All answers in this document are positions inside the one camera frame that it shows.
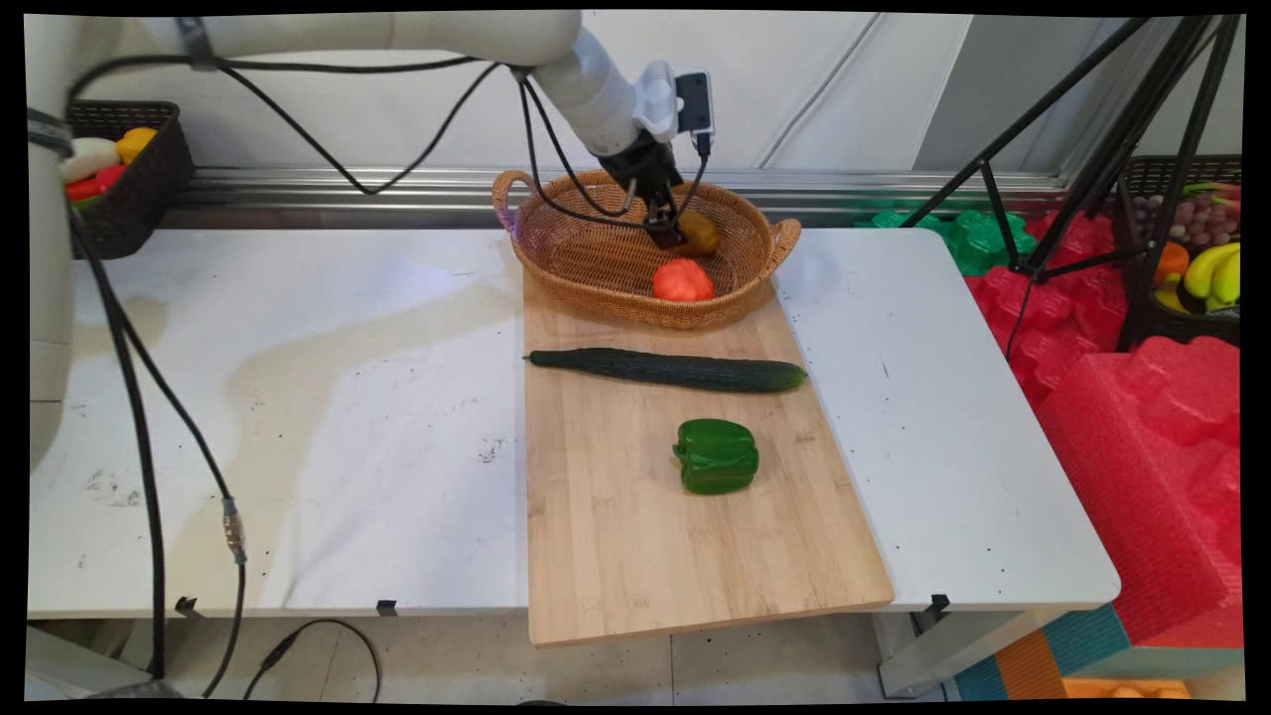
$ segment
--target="wooden cutting board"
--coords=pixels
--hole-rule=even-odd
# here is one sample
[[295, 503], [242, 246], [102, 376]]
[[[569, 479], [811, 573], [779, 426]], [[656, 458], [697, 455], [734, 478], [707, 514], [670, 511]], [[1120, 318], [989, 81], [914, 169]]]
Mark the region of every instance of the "wooden cutting board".
[[[698, 330], [566, 306], [525, 276], [525, 348], [623, 347], [802, 366], [771, 284]], [[671, 453], [685, 420], [745, 425], [750, 488], [702, 497]], [[736, 625], [890, 603], [891, 582], [811, 381], [735, 395], [525, 367], [530, 641]]]

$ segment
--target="white table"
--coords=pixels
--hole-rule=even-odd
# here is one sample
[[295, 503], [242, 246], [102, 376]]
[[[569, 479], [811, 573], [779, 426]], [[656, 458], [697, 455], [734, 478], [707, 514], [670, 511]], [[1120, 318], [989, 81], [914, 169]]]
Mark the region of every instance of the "white table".
[[[146, 617], [136, 443], [78, 269], [66, 411], [31, 478], [28, 617]], [[248, 616], [526, 607], [521, 268], [502, 231], [163, 230], [108, 269], [243, 512]], [[775, 279], [891, 574], [886, 611], [944, 594], [991, 612], [942, 620], [921, 641], [952, 645], [904, 649], [885, 682], [948, 677], [1117, 596], [934, 232], [806, 230]], [[168, 602], [229, 616], [215, 486], [142, 384]]]

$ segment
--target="fruit basket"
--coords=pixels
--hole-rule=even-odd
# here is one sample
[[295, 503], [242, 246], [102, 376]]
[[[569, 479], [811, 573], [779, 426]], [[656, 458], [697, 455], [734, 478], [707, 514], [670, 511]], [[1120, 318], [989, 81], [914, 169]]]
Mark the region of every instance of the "fruit basket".
[[[526, 273], [559, 300], [642, 323], [671, 328], [699, 328], [740, 315], [756, 304], [751, 293], [773, 274], [794, 248], [799, 222], [775, 226], [763, 212], [736, 193], [709, 183], [698, 185], [690, 207], [704, 213], [719, 230], [719, 248], [698, 258], [714, 282], [716, 297], [675, 301], [653, 297], [653, 273], [676, 255], [658, 249], [646, 231], [568, 216], [548, 206], [538, 192], [513, 211], [507, 194], [513, 182], [533, 187], [525, 171], [503, 171], [494, 179], [494, 210], [512, 239], [512, 249]], [[578, 180], [608, 210], [623, 204], [627, 192], [602, 170], [581, 171]], [[683, 202], [689, 184], [675, 188]], [[555, 203], [578, 213], [592, 211], [568, 177], [543, 187]], [[642, 221], [644, 207], [636, 202], [624, 220]]]
[[[1146, 240], [1148, 226], [1136, 220], [1135, 197], [1148, 198], [1164, 193], [1173, 174], [1174, 156], [1135, 156], [1126, 163], [1116, 184], [1112, 232], [1117, 249], [1141, 248]], [[1239, 155], [1196, 156], [1187, 170], [1185, 184], [1200, 182], [1240, 183]], [[1195, 255], [1195, 248], [1188, 248]], [[1135, 288], [1139, 272], [1155, 271], [1157, 265], [1144, 265], [1144, 257], [1136, 255], [1121, 262], [1121, 274], [1126, 293]], [[1185, 314], [1162, 305], [1149, 291], [1145, 296], [1131, 296], [1145, 300], [1145, 309], [1139, 312], [1134, 324], [1126, 324], [1131, 344], [1149, 335], [1162, 334], [1178, 342], [1190, 342], [1193, 337], [1209, 334], [1240, 344], [1240, 319], [1232, 315]]]
[[[180, 109], [172, 102], [71, 103], [66, 123], [78, 137], [118, 141], [130, 128], [159, 131], [114, 185], [80, 211], [99, 258], [121, 258], [140, 250], [194, 175], [179, 116]], [[79, 250], [75, 257], [83, 258]]]

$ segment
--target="red foam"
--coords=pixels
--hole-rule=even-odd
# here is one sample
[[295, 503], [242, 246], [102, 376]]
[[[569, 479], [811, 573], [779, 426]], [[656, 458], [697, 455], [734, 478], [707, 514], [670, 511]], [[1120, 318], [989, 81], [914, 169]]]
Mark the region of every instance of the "red foam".
[[[1057, 211], [1051, 211], [1041, 220], [1026, 224], [1024, 230], [1041, 240], [1050, 225], [1055, 222], [1056, 213]], [[1102, 255], [1112, 251], [1115, 245], [1112, 218], [1102, 215], [1087, 218], [1085, 213], [1082, 212], [1069, 221], [1068, 231], [1055, 248], [1055, 254], [1051, 255], [1047, 267], [1057, 268], [1093, 255]]]
[[1121, 575], [1130, 641], [1243, 648], [1239, 348], [1085, 354], [1037, 419]]
[[[1032, 287], [1012, 348], [1010, 370], [1033, 410], [1082, 354], [1115, 348], [1125, 321], [1125, 292], [1116, 268], [1088, 268], [1061, 278], [1066, 279]], [[1003, 353], [1027, 286], [1024, 274], [996, 267], [974, 288], [975, 301]]]

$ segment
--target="banana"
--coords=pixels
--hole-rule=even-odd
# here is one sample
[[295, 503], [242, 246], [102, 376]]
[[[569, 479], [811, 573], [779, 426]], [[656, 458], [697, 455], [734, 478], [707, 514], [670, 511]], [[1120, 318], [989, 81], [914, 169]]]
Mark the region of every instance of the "banana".
[[1187, 265], [1187, 273], [1183, 274], [1183, 287], [1187, 292], [1192, 293], [1195, 297], [1209, 297], [1214, 279], [1214, 268], [1218, 267], [1223, 258], [1239, 249], [1239, 243], [1228, 243], [1227, 245], [1207, 248], [1197, 255], [1196, 259]]
[[1213, 296], [1223, 302], [1235, 302], [1240, 296], [1240, 251], [1237, 250], [1214, 268]]
[[1160, 302], [1166, 307], [1172, 307], [1179, 312], [1186, 312], [1187, 309], [1183, 304], [1178, 301], [1178, 283], [1183, 279], [1182, 273], [1169, 273], [1166, 279], [1162, 281], [1160, 287], [1155, 290], [1157, 302]]
[[1214, 310], [1221, 310], [1223, 307], [1230, 307], [1232, 305], [1235, 305], [1234, 300], [1232, 302], [1224, 302], [1219, 300], [1218, 296], [1214, 293], [1210, 293], [1210, 296], [1205, 298], [1206, 312], [1213, 312]]

